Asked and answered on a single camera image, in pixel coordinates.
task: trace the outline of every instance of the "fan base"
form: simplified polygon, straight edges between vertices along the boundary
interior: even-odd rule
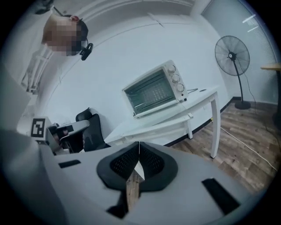
[[[249,109],[249,108],[251,108],[251,103],[246,102],[246,101],[236,102],[235,108],[237,108],[237,109]]]

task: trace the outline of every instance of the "standing fan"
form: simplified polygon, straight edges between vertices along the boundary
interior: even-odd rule
[[[250,64],[250,55],[244,43],[234,36],[224,36],[216,43],[216,61],[220,68],[231,76],[237,76],[241,90],[241,102],[236,102],[237,109],[249,109],[250,102],[243,99],[240,75],[245,73]]]

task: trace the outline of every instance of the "headphones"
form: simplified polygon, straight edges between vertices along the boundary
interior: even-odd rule
[[[63,14],[61,14],[60,11],[56,7],[54,7],[54,10],[57,11],[57,13],[60,16],[63,16]],[[82,19],[79,19],[77,16],[73,16],[73,18],[74,18],[74,21],[77,21],[77,22],[79,20],[82,20]],[[93,43],[89,43],[87,38],[86,38],[86,44],[87,44],[87,46],[86,47],[82,47],[82,49],[81,49],[81,51],[79,53],[79,55],[81,55],[81,60],[82,61],[85,61],[88,58],[88,56],[91,54],[92,49],[94,47]]]

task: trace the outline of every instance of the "white cable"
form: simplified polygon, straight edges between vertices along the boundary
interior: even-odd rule
[[[238,138],[236,138],[235,136],[233,136],[232,134],[230,134],[230,133],[228,133],[225,129],[223,129],[222,127],[221,127],[221,129],[223,130],[223,131],[225,131],[227,134],[229,134],[231,137],[233,137],[233,138],[235,138],[237,141],[239,141],[240,143],[242,143],[243,145],[245,145],[248,149],[250,149],[251,151],[253,151],[255,154],[257,154],[259,157],[261,157],[264,161],[266,161],[274,170],[276,170],[277,171],[277,169],[274,167],[274,166],[272,166],[271,164],[270,164],[270,162],[268,162],[265,158],[263,158],[259,153],[257,153],[255,150],[253,150],[253,149],[251,149],[249,146],[247,146],[244,142],[242,142],[242,141],[240,141]]]

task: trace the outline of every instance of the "baseboard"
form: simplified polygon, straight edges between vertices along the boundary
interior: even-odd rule
[[[220,110],[220,113],[222,113],[226,108],[227,106],[229,106],[229,104],[232,102],[232,101],[237,101],[237,100],[240,100],[241,101],[241,97],[233,97],[221,110]],[[204,122],[201,126],[199,126],[198,128],[196,128],[195,130],[192,131],[192,134],[195,134],[196,132],[200,131],[202,128],[204,128],[205,126],[207,126],[210,122],[212,122],[211,119],[207,120],[206,122]],[[183,141],[184,139],[188,138],[188,134],[178,138],[177,140],[174,140],[168,144],[165,144],[164,146],[167,146],[167,147],[171,147],[172,145],[175,145],[176,143],[179,143],[181,141]]]

